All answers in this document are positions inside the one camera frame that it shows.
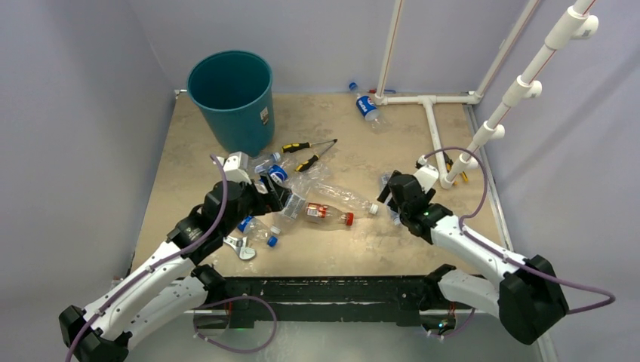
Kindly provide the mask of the long clear bottle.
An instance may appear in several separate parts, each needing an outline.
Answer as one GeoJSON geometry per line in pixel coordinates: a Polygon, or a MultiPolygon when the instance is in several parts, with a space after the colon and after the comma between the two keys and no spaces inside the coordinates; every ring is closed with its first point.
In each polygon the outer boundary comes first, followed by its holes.
{"type": "Polygon", "coordinates": [[[354,213],[376,216],[379,207],[355,190],[325,182],[312,182],[311,191],[354,213]]]}

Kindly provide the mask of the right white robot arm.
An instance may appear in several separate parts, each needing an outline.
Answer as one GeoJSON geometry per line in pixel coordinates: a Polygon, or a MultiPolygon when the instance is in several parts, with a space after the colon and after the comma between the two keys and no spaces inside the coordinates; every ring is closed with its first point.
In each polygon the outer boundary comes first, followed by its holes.
{"type": "Polygon", "coordinates": [[[399,215],[408,231],[471,265],[479,276],[443,268],[426,283],[423,295],[432,306],[461,302],[496,317],[517,341],[530,345],[569,312],[555,271],[542,256],[513,253],[461,224],[460,217],[432,202],[437,170],[413,174],[394,171],[378,196],[399,215]]]}

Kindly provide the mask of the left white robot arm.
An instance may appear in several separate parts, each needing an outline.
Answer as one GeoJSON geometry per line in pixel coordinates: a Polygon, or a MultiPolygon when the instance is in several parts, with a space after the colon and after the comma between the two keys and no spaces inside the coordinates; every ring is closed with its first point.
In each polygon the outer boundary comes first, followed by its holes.
{"type": "Polygon", "coordinates": [[[121,283],[85,307],[71,305],[60,313],[65,359],[124,361],[139,342],[185,311],[245,300],[229,293],[225,278],[203,260],[241,221],[283,210],[291,195],[267,175],[260,182],[222,178],[121,283]]]}

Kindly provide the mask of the clear bottle by bin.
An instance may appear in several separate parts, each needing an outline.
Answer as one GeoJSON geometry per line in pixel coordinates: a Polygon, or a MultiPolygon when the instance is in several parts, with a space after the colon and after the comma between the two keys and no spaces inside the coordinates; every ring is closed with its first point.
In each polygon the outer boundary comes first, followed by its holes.
{"type": "Polygon", "coordinates": [[[256,158],[250,158],[248,160],[247,172],[252,174],[267,172],[268,169],[274,164],[277,164],[281,158],[282,156],[279,152],[266,153],[256,158]]]}

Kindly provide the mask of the teal plastic bin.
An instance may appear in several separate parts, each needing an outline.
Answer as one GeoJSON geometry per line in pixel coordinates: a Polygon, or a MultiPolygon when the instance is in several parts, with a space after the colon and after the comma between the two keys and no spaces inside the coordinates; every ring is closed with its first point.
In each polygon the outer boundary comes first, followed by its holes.
{"type": "Polygon", "coordinates": [[[186,89],[227,152],[257,157],[275,134],[272,84],[271,66],[261,56],[230,50],[197,63],[186,89]]]}

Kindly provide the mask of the near Pepsi bottle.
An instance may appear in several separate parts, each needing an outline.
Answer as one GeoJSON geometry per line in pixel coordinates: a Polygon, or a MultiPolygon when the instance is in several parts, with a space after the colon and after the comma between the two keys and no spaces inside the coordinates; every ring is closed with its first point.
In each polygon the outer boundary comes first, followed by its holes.
{"type": "Polygon", "coordinates": [[[270,237],[276,237],[271,232],[270,228],[255,216],[248,216],[244,218],[238,224],[237,229],[248,238],[253,238],[257,241],[264,241],[266,245],[266,242],[270,237]]]}

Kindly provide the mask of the pepsi bottle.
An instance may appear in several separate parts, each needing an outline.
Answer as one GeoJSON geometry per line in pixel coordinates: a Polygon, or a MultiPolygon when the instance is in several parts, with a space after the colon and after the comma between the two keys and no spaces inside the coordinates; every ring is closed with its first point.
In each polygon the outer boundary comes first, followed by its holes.
{"type": "Polygon", "coordinates": [[[271,166],[267,173],[268,176],[278,184],[284,183],[289,178],[288,172],[278,164],[271,166]]]}
{"type": "Polygon", "coordinates": [[[374,104],[371,97],[367,93],[364,93],[354,81],[349,83],[348,88],[351,94],[355,96],[356,108],[366,124],[375,132],[382,133],[387,131],[389,129],[389,123],[374,104]]]}
{"type": "Polygon", "coordinates": [[[237,229],[248,238],[253,238],[257,241],[264,241],[266,245],[266,242],[270,237],[276,237],[271,232],[270,228],[255,216],[248,216],[244,218],[238,224],[237,229]]]}

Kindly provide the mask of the white label crushed bottle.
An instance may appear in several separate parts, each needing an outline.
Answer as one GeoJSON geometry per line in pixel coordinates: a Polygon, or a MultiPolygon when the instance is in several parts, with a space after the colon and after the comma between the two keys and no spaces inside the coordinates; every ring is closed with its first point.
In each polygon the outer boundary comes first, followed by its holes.
{"type": "Polygon", "coordinates": [[[306,198],[303,195],[292,192],[279,215],[284,218],[295,220],[305,205],[306,198]]]}

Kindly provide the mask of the loose blue bottle cap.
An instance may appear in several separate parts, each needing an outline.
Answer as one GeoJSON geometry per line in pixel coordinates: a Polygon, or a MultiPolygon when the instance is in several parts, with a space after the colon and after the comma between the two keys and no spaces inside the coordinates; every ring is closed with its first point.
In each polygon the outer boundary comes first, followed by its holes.
{"type": "Polygon", "coordinates": [[[267,240],[266,243],[269,247],[274,247],[277,244],[277,242],[278,242],[278,239],[272,236],[267,240]]]}

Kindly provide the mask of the red label bottle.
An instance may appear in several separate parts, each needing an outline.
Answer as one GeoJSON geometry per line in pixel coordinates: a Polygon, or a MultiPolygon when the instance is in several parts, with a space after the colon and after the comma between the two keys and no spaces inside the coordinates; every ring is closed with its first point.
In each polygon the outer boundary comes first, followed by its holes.
{"type": "Polygon", "coordinates": [[[343,212],[328,204],[308,202],[303,211],[306,221],[318,225],[341,225],[352,226],[355,216],[351,212],[343,212]]]}

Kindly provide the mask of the silver adjustable wrench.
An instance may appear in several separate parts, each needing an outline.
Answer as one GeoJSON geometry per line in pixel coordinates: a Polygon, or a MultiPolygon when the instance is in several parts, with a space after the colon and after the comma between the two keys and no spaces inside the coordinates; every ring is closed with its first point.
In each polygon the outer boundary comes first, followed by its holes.
{"type": "Polygon", "coordinates": [[[242,261],[252,260],[257,255],[255,249],[248,246],[247,238],[227,236],[223,239],[223,242],[230,246],[235,251],[237,257],[242,261]]]}

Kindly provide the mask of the yellow black pliers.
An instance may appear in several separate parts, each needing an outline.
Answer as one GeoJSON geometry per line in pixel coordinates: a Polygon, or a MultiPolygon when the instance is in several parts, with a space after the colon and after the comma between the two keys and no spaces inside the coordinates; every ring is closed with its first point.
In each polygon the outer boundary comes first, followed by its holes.
{"type": "Polygon", "coordinates": [[[316,142],[298,142],[288,143],[281,147],[285,154],[299,155],[300,158],[294,162],[293,170],[296,172],[305,172],[316,164],[322,156],[328,153],[338,142],[338,139],[329,139],[316,142]]]}

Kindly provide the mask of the far Pepsi bottle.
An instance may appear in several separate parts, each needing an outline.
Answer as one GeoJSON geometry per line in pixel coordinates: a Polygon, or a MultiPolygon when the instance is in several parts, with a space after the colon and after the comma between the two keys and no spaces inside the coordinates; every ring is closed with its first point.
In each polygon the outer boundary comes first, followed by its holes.
{"type": "Polygon", "coordinates": [[[387,131],[389,129],[389,123],[374,104],[371,97],[367,93],[364,93],[354,81],[349,83],[348,88],[351,94],[355,96],[356,108],[366,124],[375,132],[382,133],[387,131]]]}

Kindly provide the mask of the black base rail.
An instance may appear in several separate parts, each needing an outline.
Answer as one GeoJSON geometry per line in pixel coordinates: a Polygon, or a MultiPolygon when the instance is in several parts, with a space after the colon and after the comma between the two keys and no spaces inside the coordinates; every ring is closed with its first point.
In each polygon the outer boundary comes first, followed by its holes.
{"type": "Polygon", "coordinates": [[[425,276],[232,277],[224,298],[194,314],[202,330],[252,328],[258,321],[393,323],[437,334],[456,327],[456,305],[425,276]]]}

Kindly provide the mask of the white PVC pipe frame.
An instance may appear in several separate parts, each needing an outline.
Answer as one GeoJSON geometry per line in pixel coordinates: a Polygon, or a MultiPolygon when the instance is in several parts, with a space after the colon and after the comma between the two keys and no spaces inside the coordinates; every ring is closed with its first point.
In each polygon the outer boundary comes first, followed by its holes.
{"type": "MultiPolygon", "coordinates": [[[[381,65],[380,75],[376,91],[373,93],[372,102],[378,106],[386,105],[421,105],[426,113],[432,144],[435,148],[442,146],[433,107],[439,103],[455,103],[474,106],[479,104],[491,82],[498,75],[501,66],[516,44],[520,35],[524,32],[529,20],[536,11],[538,1],[528,1],[513,24],[509,34],[502,41],[499,51],[490,65],[488,71],[476,90],[469,91],[465,95],[445,96],[435,94],[419,94],[406,97],[388,97],[384,94],[384,87],[389,77],[390,62],[393,48],[398,35],[398,28],[403,10],[403,1],[395,1],[392,8],[392,17],[389,31],[386,37],[386,45],[381,65]]],[[[599,21],[596,15],[590,13],[595,2],[587,0],[574,1],[564,10],[560,18],[548,32],[543,40],[543,45],[534,55],[524,71],[518,75],[513,83],[505,91],[498,106],[491,113],[488,120],[484,121],[472,137],[471,143],[464,148],[465,151],[477,152],[490,140],[499,140],[504,137],[503,119],[510,110],[514,109],[521,100],[539,97],[542,85],[537,80],[549,61],[563,49],[571,40],[586,40],[597,33],[599,21]]]]}

